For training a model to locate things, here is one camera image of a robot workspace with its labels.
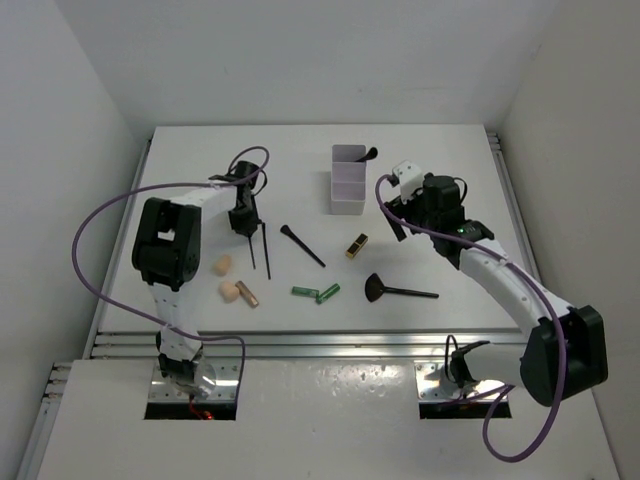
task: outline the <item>black makeup brush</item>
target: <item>black makeup brush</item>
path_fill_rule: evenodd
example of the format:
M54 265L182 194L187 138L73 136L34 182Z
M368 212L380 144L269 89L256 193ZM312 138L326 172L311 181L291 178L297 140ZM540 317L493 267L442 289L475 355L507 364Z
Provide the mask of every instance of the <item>black makeup brush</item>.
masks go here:
M418 292L417 290L407 290L405 288L393 288L387 287L377 273L371 274L367 278L367 282L364 284L364 293L367 296L367 300L375 302L379 299L383 293L395 293L396 295L407 295L410 297L425 297L425 298L439 298L437 293L430 292Z

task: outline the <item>purple cable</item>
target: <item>purple cable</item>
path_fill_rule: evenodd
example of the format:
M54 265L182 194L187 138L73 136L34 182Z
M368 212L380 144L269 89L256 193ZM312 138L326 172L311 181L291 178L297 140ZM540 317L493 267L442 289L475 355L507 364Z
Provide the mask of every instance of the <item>purple cable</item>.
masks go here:
M82 273L82 270L80 270L80 264L78 263L78 244L80 242L80 237L82 236L82 233L87 228L87 225L89 225L89 223L96 216L98 216L102 211L109 208L111 205L118 203L124 200L125 198L129 198L133 195L137 195L138 193L148 192L149 190L160 190L163 188L177 188L177 187L198 187L198 188L233 187L233 186L242 185L244 183L249 182L251 179L255 178L260 172L262 172L267 166L267 164L269 163L269 157L270 157L269 150L267 150L265 147L262 147L262 146L249 147L241 151L238 155L236 155L236 157L232 160L230 165L230 166L233 166L240 157L242 157L245 153L250 152L252 150L262 150L263 152L265 152L265 161L260 166L260 168L258 168L258 170L256 170L250 175L247 175L244 178L241 178L240 180L235 180L233 182L216 184L216 185L212 185L210 183L191 183L191 182L161 183L157 185L149 185L146 187L136 188L129 192L125 192L116 197L113 197L111 200L106 201L105 203L100 205L98 208L96 208L93 212L89 214L87 218L84 219L82 224L80 224L80 227L78 228L78 231L76 232L75 236L73 237L73 243L71 245L71 262L73 263L73 269L75 270L76 275L78 276L78 279L80 279L80 282L82 283L82 285L84 285L84 287L87 290L93 293L100 300L103 300L115 307L126 310L127 312L133 313L142 318L146 318L147 320L151 320L152 322L157 323L162 327L169 327L170 330L177 333L178 335L181 335L185 338L189 338L191 340L198 340L201 342L219 342L223 340L237 340L238 342L240 342L242 353L241 353L241 360L240 360L240 371L238 372L238 386L236 388L236 395L234 400L234 407L236 410L238 408L238 398L240 396L240 385L242 383L242 376L244 375L244 363L247 356L247 349L246 349L246 344L244 342L244 339L238 335L222 335L222 336L214 336L214 337L193 335L189 332L185 332L184 330L181 330L178 327L171 326L168 322L165 322L164 320L161 320L160 318L155 317L154 315L150 315L146 312L143 312L142 310L138 310L137 308L131 307L129 305L125 305L124 303L118 302L117 300L114 300L108 295L105 295L100 291L100 289L91 285L91 283L89 283L89 280L87 280L87 278Z
M495 448L493 448L493 446L489 442L489 422L491 420L491 417L493 416L493 413L498 407L498 404L500 403L500 401L505 397L505 395L507 395L511 390L513 390L514 387L512 385L501 387L502 392L489 408L489 411L487 412L487 416L485 417L484 423L482 425L482 440L484 441L484 444L489 450L489 452L494 457L496 457L499 460L502 460L503 462L508 462L508 463L521 462L525 458L529 457L533 452L535 452L540 447L544 439L547 437L547 435L549 434L549 431L551 431L551 427L553 426L553 423L555 422L555 419L558 415L558 411L560 409L560 403L562 402L562 394L564 391L564 382L565 382L566 370L567 370L567 347L565 345L564 333L562 331L562 325L560 323L560 319L558 318L558 315L556 314L553 307L549 303L549 300L547 299L545 294L542 292L542 290L538 287L538 285L536 285L536 283L533 280L531 280L531 278L529 278L529 276L520 267L509 262L499 253L494 252L493 250L485 247L484 245L478 245L475 242L471 242L463 238L458 238L453 235L447 235L444 233L439 233L433 230L429 230L427 228L422 228L416 225L412 225L396 217L393 213L391 213L389 209L385 206L384 201L382 200L382 196L380 194L380 188L382 186L382 182L384 182L385 180L390 181L391 179L392 179L391 175L383 175L376 182L376 189L375 189L376 200L378 202L378 205L380 206L380 210L382 210L382 213L384 213L387 218L410 230L413 230L419 233L426 233L427 235L434 238L440 238L442 240L456 242L468 248L477 248L478 250L486 253L487 255L489 255L492 258L495 258L496 260L506 261L505 266L510 270L512 270L516 275L518 275L531 288L531 290L533 290L533 292L540 298L540 301L543 303L545 308L549 311L549 315L551 316L551 321L553 323L553 327L556 332L556 337L558 339L558 352L559 352L558 381L556 382L556 391L553 396L553 403L551 404L549 415L547 416L547 420L544 422L542 429L540 430L536 438L533 440L533 442L531 442L531 444L527 448L525 448L522 452L520 452L517 455L513 455L513 456L503 455L498 451L496 451Z

